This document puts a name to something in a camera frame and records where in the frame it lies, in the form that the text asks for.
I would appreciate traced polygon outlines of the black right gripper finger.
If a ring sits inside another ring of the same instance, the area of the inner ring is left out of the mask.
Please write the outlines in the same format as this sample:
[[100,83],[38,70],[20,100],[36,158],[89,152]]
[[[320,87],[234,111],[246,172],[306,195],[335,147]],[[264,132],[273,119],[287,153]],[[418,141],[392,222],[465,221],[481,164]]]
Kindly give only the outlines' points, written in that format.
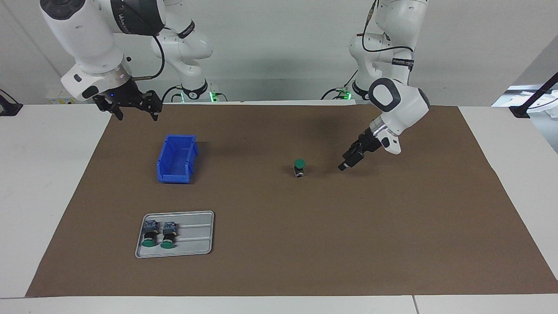
[[149,113],[154,121],[159,119],[162,108],[163,103],[155,91],[148,91],[141,94],[141,110]]
[[116,116],[118,120],[122,121],[124,114],[122,113],[120,106],[117,103],[109,103],[107,99],[102,95],[96,95],[92,97],[96,107],[104,113],[111,113]]

